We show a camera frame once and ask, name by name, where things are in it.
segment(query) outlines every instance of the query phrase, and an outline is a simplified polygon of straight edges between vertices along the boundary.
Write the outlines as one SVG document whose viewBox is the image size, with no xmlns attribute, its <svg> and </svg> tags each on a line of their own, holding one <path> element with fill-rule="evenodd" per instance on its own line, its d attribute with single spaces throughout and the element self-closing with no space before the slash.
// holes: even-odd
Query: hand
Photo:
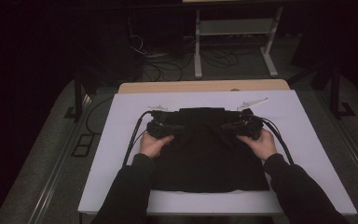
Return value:
<svg viewBox="0 0 358 224">
<path fill-rule="evenodd" d="M 254 154 L 263 161 L 266 161 L 271 155 L 277 153 L 277 148 L 275 147 L 274 137 L 272 133 L 262 129 L 260 133 L 260 138 L 253 140 L 248 136 L 239 136 L 238 139 L 246 143 Z"/>
<path fill-rule="evenodd" d="M 141 139 L 141 149 L 140 153 L 145 154 L 150 159 L 153 159 L 159 156 L 161 148 L 165 145 L 168 145 L 173 140 L 173 135 L 163 137 L 161 139 L 156 139 L 152 137 L 149 133 L 144 133 Z"/>
</svg>

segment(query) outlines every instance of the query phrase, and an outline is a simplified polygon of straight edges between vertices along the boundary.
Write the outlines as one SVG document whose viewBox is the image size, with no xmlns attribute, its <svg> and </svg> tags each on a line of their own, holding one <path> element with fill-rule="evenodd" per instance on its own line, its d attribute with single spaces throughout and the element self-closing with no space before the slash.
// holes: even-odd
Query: gray carpet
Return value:
<svg viewBox="0 0 358 224">
<path fill-rule="evenodd" d="M 225 49 L 221 49 L 222 51 L 216 49 L 216 44 L 213 41 L 205 40 L 202 50 L 207 55 L 206 57 L 222 55 L 235 50 L 237 59 L 233 57 L 227 61 L 215 57 L 214 61 L 206 61 L 204 58 L 202 60 L 203 79 L 269 78 L 267 67 L 258 50 L 264 40 L 262 38 L 247 40 L 249 41 L 246 43 L 249 44 L 239 46 L 238 43 L 234 43 L 232 45 L 234 48 L 225 47 Z M 278 38 L 274 42 L 271 57 L 280 78 L 287 79 L 301 71 L 300 68 L 290 65 L 298 41 L 298 37 L 289 36 Z M 177 66 L 162 63 L 164 60 L 166 58 L 149 59 L 150 63 L 157 64 L 162 69 L 146 66 L 142 81 L 154 80 L 158 77 L 159 71 L 163 72 L 159 80 L 176 80 L 179 76 L 182 76 L 182 80 L 194 80 L 191 53 L 174 61 L 180 67 L 184 66 L 182 75 Z M 358 167 L 353 162 L 350 149 L 338 131 L 339 125 L 327 109 L 325 99 L 328 98 L 328 89 L 313 91 L 310 88 L 311 79 L 312 76 L 302 78 L 292 88 L 296 90 L 328 157 L 358 211 Z M 67 108 L 74 106 L 73 86 L 72 83 L 68 84 L 52 108 L 44 129 L 39 134 L 26 164 L 2 207 L 0 223 L 27 223 L 32 217 L 41 195 L 48 195 L 42 200 L 46 206 L 44 209 L 38 210 L 36 214 L 40 216 L 33 216 L 31 223 L 79 223 L 79 214 L 76 209 L 98 146 L 99 136 L 95 136 L 88 157 L 72 157 L 71 153 L 75 149 L 80 135 L 89 133 L 86 127 L 86 118 L 91 110 L 89 128 L 96 133 L 103 130 L 111 100 L 107 100 L 101 105 L 99 103 L 113 97 L 114 93 L 115 91 L 104 91 L 91 96 L 91 101 L 85 103 L 85 113 L 81 121 L 74 124 L 72 119 L 63 118 Z M 358 146 L 358 93 L 346 79 L 341 82 L 340 96 L 341 102 L 350 104 L 356 117 L 343 118 L 339 124 L 345 125 L 350 130 L 351 137 Z M 77 153 L 82 153 L 82 149 L 85 148 L 80 148 Z M 50 192 L 44 192 L 47 183 L 51 185 L 52 191 Z M 90 216 L 82 217 L 83 223 L 90 223 L 91 219 Z M 277 224 L 287 223 L 284 216 L 274 217 L 274 220 Z M 352 224 L 358 224 L 358 215 L 348 217 L 348 220 Z"/>
</svg>

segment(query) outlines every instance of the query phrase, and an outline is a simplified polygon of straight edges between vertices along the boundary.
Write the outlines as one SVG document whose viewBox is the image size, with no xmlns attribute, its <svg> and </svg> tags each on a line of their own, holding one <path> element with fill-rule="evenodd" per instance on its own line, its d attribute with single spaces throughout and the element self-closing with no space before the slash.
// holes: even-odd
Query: wire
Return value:
<svg viewBox="0 0 358 224">
<path fill-rule="evenodd" d="M 135 50 L 136 52 L 138 52 L 140 54 L 146 55 L 147 51 L 142 49 L 144 47 L 144 40 L 138 35 L 131 35 L 131 37 L 138 37 L 138 39 L 141 40 L 141 46 L 139 48 L 135 48 L 135 47 L 130 47 L 130 48 Z"/>
<path fill-rule="evenodd" d="M 224 42 L 226 40 L 225 38 L 219 38 L 218 40 L 220 44 L 222 45 L 225 44 Z M 222 50 L 206 42 L 206 45 L 207 47 L 209 47 L 209 49 L 205 50 L 200 54 L 201 59 L 205 61 L 208 65 L 213 67 L 229 68 L 230 66 L 236 65 L 240 62 L 238 58 L 239 55 L 250 54 L 258 50 L 257 47 L 251 49 L 250 51 L 238 53 L 238 49 L 243 47 L 244 42 L 245 42 L 245 38 L 242 38 L 240 44 L 238 46 L 233 47 L 234 48 L 233 50 Z"/>
<path fill-rule="evenodd" d="M 96 132 L 94 132 L 94 131 L 90 128 L 90 126 L 89 126 L 90 116 L 91 116 L 92 112 L 94 112 L 94 110 L 95 110 L 96 108 L 98 108 L 98 107 L 101 106 L 102 104 L 104 104 L 104 103 L 106 103 L 106 102 L 108 102 L 109 100 L 112 100 L 112 99 L 113 99 L 113 97 L 109 97 L 109 98 L 107 98 L 107 99 L 101 101 L 101 102 L 98 103 L 96 106 L 94 106 L 94 107 L 91 109 L 91 111 L 88 113 L 88 115 L 87 115 L 87 117 L 86 117 L 86 129 L 87 129 L 87 131 L 89 131 L 89 133 L 92 133 L 92 134 L 95 134 L 95 135 L 102 135 L 102 133 L 96 133 Z"/>
<path fill-rule="evenodd" d="M 145 75 L 148 76 L 150 81 L 159 81 L 159 79 L 161 77 L 162 77 L 162 80 L 164 80 L 164 81 L 180 81 L 184 75 L 183 69 L 190 65 L 190 63 L 193 60 L 193 57 L 194 57 L 194 54 L 192 53 L 184 65 L 179 65 L 177 63 L 173 63 L 174 61 L 177 61 L 179 59 L 179 57 L 176 57 L 174 59 L 168 59 L 167 61 L 148 60 L 148 61 L 146 61 L 145 65 L 154 67 L 156 69 L 155 71 L 158 71 L 158 77 L 152 79 L 150 77 L 150 75 L 146 72 L 147 70 L 144 70 L 144 73 L 145 73 Z M 169 72 L 179 71 L 179 77 L 168 79 L 168 78 L 166 78 L 166 74 L 163 71 L 169 71 Z"/>
<path fill-rule="evenodd" d="M 295 164 L 293 162 L 292 155 L 290 154 L 289 148 L 287 147 L 287 145 L 284 143 L 284 141 L 282 139 L 282 136 L 281 136 L 281 133 L 278 130 L 278 127 L 271 120 L 260 118 L 260 117 L 255 116 L 255 115 L 245 115 L 244 117 L 259 119 L 263 123 L 265 123 L 269 127 L 269 129 L 273 132 L 273 134 L 277 137 L 278 141 L 281 143 L 281 145 L 283 147 L 283 151 L 286 154 L 286 157 L 287 157 L 287 160 L 289 160 L 289 163 L 291 165 Z"/>
<path fill-rule="evenodd" d="M 139 139 L 142 135 L 144 135 L 145 132 L 146 132 L 146 130 L 144 130 L 143 132 L 141 132 L 141 133 L 138 135 L 138 137 L 136 137 L 135 141 L 133 142 L 134 145 L 135 145 L 135 143 L 138 141 L 138 139 Z"/>
<path fill-rule="evenodd" d="M 176 54 L 176 53 L 160 53 L 160 54 L 152 54 L 152 55 L 148 55 L 146 56 L 146 59 L 150 62 L 150 63 L 171 63 L 171 62 L 175 62 L 177 60 L 179 60 L 181 57 Z"/>
<path fill-rule="evenodd" d="M 146 115 L 146 114 L 151 114 L 150 111 L 146 111 L 144 112 L 141 117 L 138 119 L 138 121 L 136 122 L 136 125 L 135 125 L 135 128 L 132 132 L 132 136 L 131 136 L 131 140 L 130 140 L 130 143 L 129 143 L 129 147 L 127 148 L 127 152 L 126 152 L 126 155 L 124 157 L 124 161 L 123 161 L 123 166 L 125 166 L 127 164 L 127 161 L 129 160 L 129 156 L 131 154 L 131 151 L 132 151 L 132 148 L 133 148 L 133 145 L 135 145 L 135 136 L 136 134 L 138 133 L 138 130 L 139 130 L 139 126 L 141 126 L 141 123 L 142 123 L 142 118 Z"/>
</svg>

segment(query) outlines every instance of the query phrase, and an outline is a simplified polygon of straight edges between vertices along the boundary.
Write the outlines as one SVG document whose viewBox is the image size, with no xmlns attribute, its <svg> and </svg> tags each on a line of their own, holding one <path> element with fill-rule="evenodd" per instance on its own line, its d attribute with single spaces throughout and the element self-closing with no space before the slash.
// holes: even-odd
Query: white table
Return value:
<svg viewBox="0 0 358 224">
<path fill-rule="evenodd" d="M 117 175 L 137 119 L 149 106 L 162 105 L 170 111 L 185 107 L 223 107 L 236 110 L 242 101 L 268 97 L 252 110 L 272 120 L 280 129 L 295 163 L 324 189 L 338 212 L 356 214 L 330 160 L 313 130 L 294 91 L 206 91 L 117 94 L 103 130 L 89 178 L 78 207 L 81 213 L 97 213 Z M 145 116 L 139 133 L 151 118 Z M 284 152 L 278 141 L 277 148 Z M 139 151 L 134 146 L 132 157 Z M 282 213 L 273 191 L 230 193 L 183 193 L 152 190 L 147 209 L 150 215 L 274 215 Z"/>
</svg>

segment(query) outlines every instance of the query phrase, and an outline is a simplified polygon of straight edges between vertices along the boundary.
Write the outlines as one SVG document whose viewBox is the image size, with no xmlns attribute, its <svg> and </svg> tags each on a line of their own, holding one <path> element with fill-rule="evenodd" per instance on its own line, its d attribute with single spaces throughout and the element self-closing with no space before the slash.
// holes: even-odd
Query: black fabric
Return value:
<svg viewBox="0 0 358 224">
<path fill-rule="evenodd" d="M 137 154 L 131 166 L 118 172 L 92 224 L 145 224 L 154 164 Z M 283 212 L 291 224 L 349 224 L 331 204 L 321 187 L 298 165 L 289 165 L 283 156 L 270 156 L 264 169 L 271 175 Z"/>
<path fill-rule="evenodd" d="M 166 123 L 185 132 L 155 159 L 152 189 L 184 192 L 269 190 L 261 160 L 220 126 L 238 118 L 224 108 L 186 108 L 168 114 Z"/>
</svg>

